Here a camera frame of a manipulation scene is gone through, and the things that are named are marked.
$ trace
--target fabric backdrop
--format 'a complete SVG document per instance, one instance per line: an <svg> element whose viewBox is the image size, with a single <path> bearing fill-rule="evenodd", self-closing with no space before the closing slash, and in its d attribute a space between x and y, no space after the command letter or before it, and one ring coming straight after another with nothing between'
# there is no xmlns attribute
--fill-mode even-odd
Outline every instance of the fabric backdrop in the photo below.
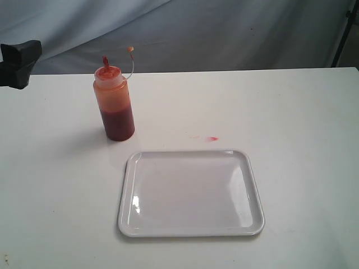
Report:
<svg viewBox="0 0 359 269"><path fill-rule="evenodd" d="M34 73L329 67L354 0L0 0L0 42L39 39Z"/></svg>

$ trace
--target plastic tray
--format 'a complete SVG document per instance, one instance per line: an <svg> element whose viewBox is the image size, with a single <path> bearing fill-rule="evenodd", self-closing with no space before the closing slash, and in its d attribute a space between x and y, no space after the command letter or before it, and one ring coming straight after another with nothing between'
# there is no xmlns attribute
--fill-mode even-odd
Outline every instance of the plastic tray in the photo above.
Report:
<svg viewBox="0 0 359 269"><path fill-rule="evenodd" d="M264 214L248 157L236 150L133 154L118 225L131 237L258 234Z"/></svg>

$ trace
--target red stain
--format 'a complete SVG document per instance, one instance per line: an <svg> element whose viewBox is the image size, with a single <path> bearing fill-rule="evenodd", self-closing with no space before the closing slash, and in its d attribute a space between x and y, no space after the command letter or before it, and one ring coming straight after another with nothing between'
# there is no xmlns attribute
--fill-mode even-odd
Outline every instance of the red stain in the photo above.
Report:
<svg viewBox="0 0 359 269"><path fill-rule="evenodd" d="M208 137L208 142L213 142L213 141L217 141L217 140L219 140L218 137L215 137L215 136Z"/></svg>

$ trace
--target black clamp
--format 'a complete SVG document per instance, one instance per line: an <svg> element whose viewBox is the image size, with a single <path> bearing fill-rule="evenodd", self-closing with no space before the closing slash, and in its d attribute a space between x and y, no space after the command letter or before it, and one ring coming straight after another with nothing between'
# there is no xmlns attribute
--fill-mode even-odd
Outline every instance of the black clamp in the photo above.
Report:
<svg viewBox="0 0 359 269"><path fill-rule="evenodd" d="M30 40L17 45L1 44L0 86L23 89L29 84L34 64L42 54L41 42Z"/></svg>

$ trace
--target white table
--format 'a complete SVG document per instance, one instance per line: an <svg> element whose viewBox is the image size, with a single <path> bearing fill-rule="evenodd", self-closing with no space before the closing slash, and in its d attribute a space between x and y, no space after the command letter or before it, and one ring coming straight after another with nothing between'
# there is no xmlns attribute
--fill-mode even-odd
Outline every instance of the white table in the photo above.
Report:
<svg viewBox="0 0 359 269"><path fill-rule="evenodd" d="M106 139L92 83L46 75L0 89L1 269L359 267L356 69L135 74L137 129L123 143ZM251 159L259 236L120 234L133 152L227 148Z"/></svg>

